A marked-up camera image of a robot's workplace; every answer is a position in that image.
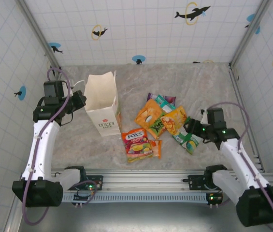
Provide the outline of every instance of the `gray marble surface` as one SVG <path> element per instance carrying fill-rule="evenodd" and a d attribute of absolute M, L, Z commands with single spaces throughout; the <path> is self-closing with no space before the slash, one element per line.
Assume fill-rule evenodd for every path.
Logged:
<path fill-rule="evenodd" d="M 176 106 L 182 105 L 188 116 L 200 119 L 200 109 L 221 101 L 237 102 L 227 64 L 155 64 L 66 67 L 70 78 L 86 80 L 89 74 L 100 75 L 117 70 L 116 84 L 121 104 L 122 132 L 140 126 L 134 122 L 146 103 L 148 92 L 176 96 Z M 228 127 L 239 134 L 244 131 L 240 110 L 224 105 Z M 74 113 L 72 123 L 60 128 L 56 138 L 52 168 L 83 165 L 95 169 L 178 170 L 204 169 L 208 165 L 224 164 L 226 158 L 214 144 L 201 143 L 195 153 L 187 153 L 166 131 L 162 140 L 162 159 L 149 158 L 127 163 L 120 135 L 101 137 L 84 109 Z M 251 155 L 248 138 L 246 151 Z"/>

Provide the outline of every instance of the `white tiled wall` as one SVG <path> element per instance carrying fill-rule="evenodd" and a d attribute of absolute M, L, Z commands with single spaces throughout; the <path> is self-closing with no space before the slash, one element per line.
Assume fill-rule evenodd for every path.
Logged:
<path fill-rule="evenodd" d="M 237 66 L 239 86 L 266 171 L 273 171 L 273 5 Z"/>
<path fill-rule="evenodd" d="M 230 62 L 261 0 L 27 0 L 61 65 Z M 196 7 L 210 8 L 195 25 L 184 15 Z M 92 30 L 108 30 L 98 40 Z"/>
<path fill-rule="evenodd" d="M 43 96 L 46 58 L 14 0 L 0 0 L 0 231 L 8 217 L 12 182 L 20 178 L 32 143 L 32 113 Z M 25 85 L 23 101 L 14 96 Z"/>

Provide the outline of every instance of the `white paper bag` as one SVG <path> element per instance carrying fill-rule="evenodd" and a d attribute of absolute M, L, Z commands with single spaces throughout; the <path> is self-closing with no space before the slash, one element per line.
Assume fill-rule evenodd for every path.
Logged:
<path fill-rule="evenodd" d="M 120 108 L 116 87 L 116 71 L 89 75 L 84 95 L 85 110 L 101 136 L 120 134 Z"/>

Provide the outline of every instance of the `yellow snack bag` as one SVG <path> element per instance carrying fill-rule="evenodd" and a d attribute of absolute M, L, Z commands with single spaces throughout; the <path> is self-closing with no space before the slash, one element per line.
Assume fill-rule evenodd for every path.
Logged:
<path fill-rule="evenodd" d="M 151 150 L 154 152 L 153 157 L 161 158 L 162 140 L 149 140 Z"/>
<path fill-rule="evenodd" d="M 187 119 L 186 112 L 182 106 L 161 117 L 161 121 L 171 135 L 176 135 Z"/>
<path fill-rule="evenodd" d="M 138 113 L 135 122 L 146 129 L 155 139 L 165 131 L 165 127 L 161 121 L 161 116 L 165 112 L 153 99 L 147 101 L 145 107 Z"/>

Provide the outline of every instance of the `purple snack package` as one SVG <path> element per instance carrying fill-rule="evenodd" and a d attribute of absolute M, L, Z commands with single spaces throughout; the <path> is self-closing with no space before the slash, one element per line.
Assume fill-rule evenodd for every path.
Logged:
<path fill-rule="evenodd" d="M 157 95 L 152 94 L 152 93 L 148 93 L 147 101 L 148 101 L 149 99 L 156 99 L 156 97 L 157 97 Z M 163 98 L 164 98 L 169 104 L 171 104 L 172 106 L 175 106 L 176 97 L 163 96 Z"/>

